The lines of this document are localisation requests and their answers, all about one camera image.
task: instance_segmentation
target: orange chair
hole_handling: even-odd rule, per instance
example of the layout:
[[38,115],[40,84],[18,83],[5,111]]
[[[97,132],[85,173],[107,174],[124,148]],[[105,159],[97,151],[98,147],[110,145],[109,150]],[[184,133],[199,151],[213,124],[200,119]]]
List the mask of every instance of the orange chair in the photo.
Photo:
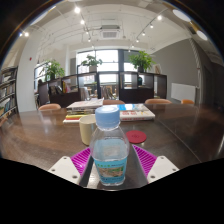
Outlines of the orange chair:
[[183,100],[181,100],[181,104],[194,104],[194,101],[183,99]]
[[117,105],[117,104],[125,104],[125,102],[121,100],[104,100],[103,105]]
[[172,102],[165,99],[148,99],[145,101],[145,104],[168,104],[168,103],[172,103]]
[[51,103],[51,104],[46,104],[46,105],[43,105],[41,107],[39,107],[38,110],[59,110],[61,109],[61,106],[57,103]]

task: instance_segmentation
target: white ceiling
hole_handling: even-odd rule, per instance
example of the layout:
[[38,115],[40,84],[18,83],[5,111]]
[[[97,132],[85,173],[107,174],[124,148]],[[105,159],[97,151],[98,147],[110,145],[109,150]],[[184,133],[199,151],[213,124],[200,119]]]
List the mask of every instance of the white ceiling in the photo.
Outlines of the white ceiling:
[[[26,31],[32,33],[37,30],[43,34],[40,42],[37,58],[52,53],[55,49],[61,50],[68,45],[70,51],[78,52],[95,48],[126,48],[134,43],[134,49],[144,49],[148,53],[158,51],[172,43],[192,37],[207,53],[211,61],[222,64],[221,57],[212,43],[200,39],[188,29],[189,24],[178,19],[170,10],[162,13],[162,21],[155,19],[145,29],[145,36],[139,36],[139,43],[135,42],[137,35],[159,12],[167,9],[162,1],[158,0],[83,0],[76,1],[81,8],[81,13],[86,21],[86,27],[91,30],[92,39],[88,42],[89,35],[85,32],[85,26],[80,24],[81,16],[74,13],[74,0],[66,0],[56,5],[42,19],[27,27]],[[102,25],[118,25],[119,39],[102,40],[100,28]],[[9,52],[5,63],[16,56],[19,47],[23,46],[26,37],[19,37]]]

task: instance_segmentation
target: cup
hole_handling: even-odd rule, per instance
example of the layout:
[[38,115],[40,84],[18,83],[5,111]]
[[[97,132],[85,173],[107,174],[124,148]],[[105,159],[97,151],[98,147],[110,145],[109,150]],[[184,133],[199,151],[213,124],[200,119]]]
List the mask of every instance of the cup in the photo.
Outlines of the cup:
[[96,130],[95,114],[87,115],[79,119],[80,134],[82,142],[89,145],[91,136]]

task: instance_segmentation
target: desk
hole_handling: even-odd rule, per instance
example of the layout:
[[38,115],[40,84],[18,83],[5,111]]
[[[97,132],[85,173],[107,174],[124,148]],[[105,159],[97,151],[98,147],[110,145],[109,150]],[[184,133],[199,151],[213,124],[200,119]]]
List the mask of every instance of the desk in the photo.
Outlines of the desk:
[[[155,121],[121,123],[125,133],[134,129],[146,133],[147,140],[137,144],[139,147],[155,156],[166,156],[179,169],[224,157],[224,147],[220,146],[224,136],[221,112],[190,105],[147,106],[155,113]],[[0,154],[5,159],[48,170],[62,156],[80,152],[86,146],[81,141],[79,125],[63,125],[65,115],[66,109],[15,114],[0,129]],[[82,183],[87,188],[130,189],[147,184],[132,145],[124,184],[104,187],[99,183],[94,165],[90,171],[86,184]]]

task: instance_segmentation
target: bottle label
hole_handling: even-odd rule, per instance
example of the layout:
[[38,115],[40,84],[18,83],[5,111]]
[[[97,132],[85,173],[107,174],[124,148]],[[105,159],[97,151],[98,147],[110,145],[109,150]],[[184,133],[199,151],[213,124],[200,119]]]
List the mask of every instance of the bottle label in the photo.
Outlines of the bottle label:
[[99,161],[94,159],[100,180],[103,183],[117,183],[124,179],[127,157],[115,161]]

